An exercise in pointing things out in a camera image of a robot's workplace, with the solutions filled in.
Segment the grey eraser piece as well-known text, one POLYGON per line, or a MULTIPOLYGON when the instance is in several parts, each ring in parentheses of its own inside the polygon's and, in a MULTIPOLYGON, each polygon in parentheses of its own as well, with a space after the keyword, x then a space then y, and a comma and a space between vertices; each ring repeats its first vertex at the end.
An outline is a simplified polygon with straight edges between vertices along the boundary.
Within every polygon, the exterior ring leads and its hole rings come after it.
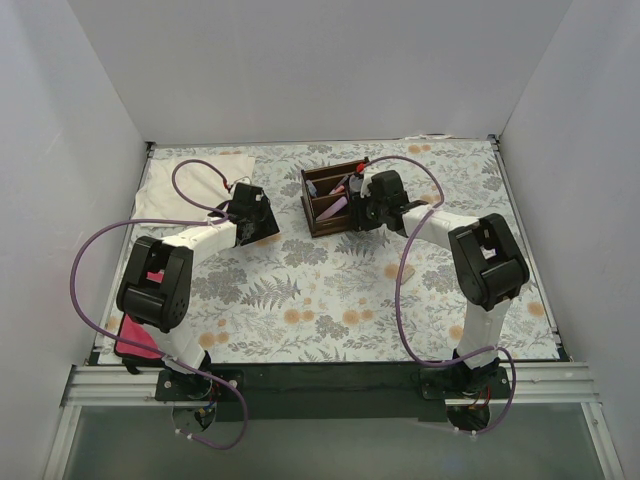
POLYGON ((405 265, 401 273, 401 283, 402 284, 406 283, 408 280, 410 280, 413 277, 414 274, 415 274, 414 267, 412 265, 405 265))

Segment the purple pink highlighter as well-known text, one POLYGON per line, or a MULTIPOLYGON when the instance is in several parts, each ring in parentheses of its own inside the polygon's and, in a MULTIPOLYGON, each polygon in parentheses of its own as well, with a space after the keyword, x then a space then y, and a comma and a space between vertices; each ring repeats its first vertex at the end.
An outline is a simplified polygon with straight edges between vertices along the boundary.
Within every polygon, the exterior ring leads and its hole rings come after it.
POLYGON ((348 205, 348 199, 345 196, 338 198, 333 204, 331 204, 325 211, 323 211, 317 218, 317 221, 323 221, 329 219, 339 213, 345 206, 348 205))

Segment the pink capped white pen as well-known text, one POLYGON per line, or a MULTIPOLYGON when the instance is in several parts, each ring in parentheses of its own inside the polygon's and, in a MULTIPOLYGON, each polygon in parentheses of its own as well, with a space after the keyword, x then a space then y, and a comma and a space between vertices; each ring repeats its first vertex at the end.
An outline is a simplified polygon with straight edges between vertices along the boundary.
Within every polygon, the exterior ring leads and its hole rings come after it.
POLYGON ((345 189, 345 184, 349 179, 349 175, 345 175, 338 184, 329 192, 330 195, 342 192, 345 189))

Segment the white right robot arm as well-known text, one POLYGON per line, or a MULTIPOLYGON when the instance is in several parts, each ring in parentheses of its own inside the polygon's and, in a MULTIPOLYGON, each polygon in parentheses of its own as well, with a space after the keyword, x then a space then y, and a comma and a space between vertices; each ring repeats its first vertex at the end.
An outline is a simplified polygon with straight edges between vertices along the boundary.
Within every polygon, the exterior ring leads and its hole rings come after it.
POLYGON ((475 397, 499 366, 496 347, 512 300, 529 282, 530 271, 506 220, 447 213, 424 201, 410 201, 400 175, 360 164, 349 180, 356 226, 364 231, 386 227, 407 239, 451 253, 460 291, 467 301, 463 334, 453 358, 437 369, 446 388, 475 397))

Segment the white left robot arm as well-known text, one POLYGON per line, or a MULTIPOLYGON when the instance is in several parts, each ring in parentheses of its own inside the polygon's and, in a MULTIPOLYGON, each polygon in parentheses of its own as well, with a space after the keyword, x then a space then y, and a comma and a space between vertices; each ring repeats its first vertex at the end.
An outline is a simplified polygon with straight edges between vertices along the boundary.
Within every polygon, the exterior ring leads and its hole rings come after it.
POLYGON ((223 211, 202 226, 161 239, 142 236, 131 250, 116 297, 120 311, 142 326, 161 351, 165 365, 177 372, 178 387, 193 400, 213 386, 205 349, 184 322, 194 267, 234 247, 279 232, 270 201, 258 186, 240 183, 223 211))

